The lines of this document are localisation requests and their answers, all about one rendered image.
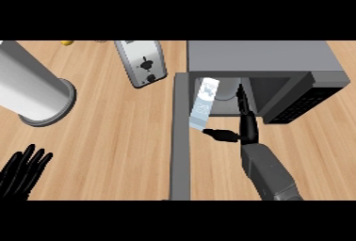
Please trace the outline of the grey microwave door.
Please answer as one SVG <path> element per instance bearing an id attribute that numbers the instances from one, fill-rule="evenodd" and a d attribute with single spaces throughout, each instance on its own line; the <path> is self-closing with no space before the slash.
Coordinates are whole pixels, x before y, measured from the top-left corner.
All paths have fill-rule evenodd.
<path id="1" fill-rule="evenodd" d="M 183 72 L 174 77 L 171 131 L 170 200 L 189 201 L 189 76 Z"/>

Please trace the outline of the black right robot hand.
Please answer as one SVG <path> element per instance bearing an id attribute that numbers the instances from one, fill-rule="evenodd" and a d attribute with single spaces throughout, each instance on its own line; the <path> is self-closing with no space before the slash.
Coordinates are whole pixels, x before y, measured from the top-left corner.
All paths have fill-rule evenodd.
<path id="1" fill-rule="evenodd" d="M 248 96 L 242 86 L 238 87 L 236 98 L 241 111 L 239 133 L 220 129 L 204 129 L 202 132 L 217 141 L 241 142 L 242 145 L 254 144 L 258 142 L 258 128 L 255 116 L 250 110 Z"/>

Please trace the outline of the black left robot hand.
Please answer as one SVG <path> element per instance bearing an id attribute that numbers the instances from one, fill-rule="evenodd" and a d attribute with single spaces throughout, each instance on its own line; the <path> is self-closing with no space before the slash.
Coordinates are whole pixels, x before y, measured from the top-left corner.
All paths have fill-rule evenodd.
<path id="1" fill-rule="evenodd" d="M 0 170 L 0 201 L 25 201 L 35 183 L 53 158 L 52 153 L 35 151 L 31 144 L 24 152 L 16 152 Z"/>

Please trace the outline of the pale blue milk carton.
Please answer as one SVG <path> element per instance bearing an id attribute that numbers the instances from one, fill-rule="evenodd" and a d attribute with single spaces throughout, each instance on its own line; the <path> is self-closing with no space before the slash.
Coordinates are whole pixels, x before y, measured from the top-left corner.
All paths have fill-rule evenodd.
<path id="1" fill-rule="evenodd" d="M 213 79 L 210 77 L 205 77 L 202 79 L 189 116 L 189 126 L 199 131 L 205 128 L 219 85 L 220 81 L 217 79 Z"/>

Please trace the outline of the dark grey microwave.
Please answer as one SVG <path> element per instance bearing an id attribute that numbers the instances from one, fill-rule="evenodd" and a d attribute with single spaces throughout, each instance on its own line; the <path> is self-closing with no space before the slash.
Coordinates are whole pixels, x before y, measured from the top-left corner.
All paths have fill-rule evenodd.
<path id="1" fill-rule="evenodd" d="M 190 40 L 186 45 L 189 96 L 202 79 L 220 81 L 210 115 L 239 115 L 236 90 L 267 124 L 292 122 L 350 83 L 322 40 Z"/>

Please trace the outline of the silver toaster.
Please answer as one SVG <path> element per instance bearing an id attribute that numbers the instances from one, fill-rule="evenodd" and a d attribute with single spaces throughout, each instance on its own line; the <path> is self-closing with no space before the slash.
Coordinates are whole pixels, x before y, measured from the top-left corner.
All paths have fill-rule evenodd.
<path id="1" fill-rule="evenodd" d="M 162 49 L 156 40 L 117 40 L 114 44 L 134 88 L 143 88 L 167 77 Z"/>

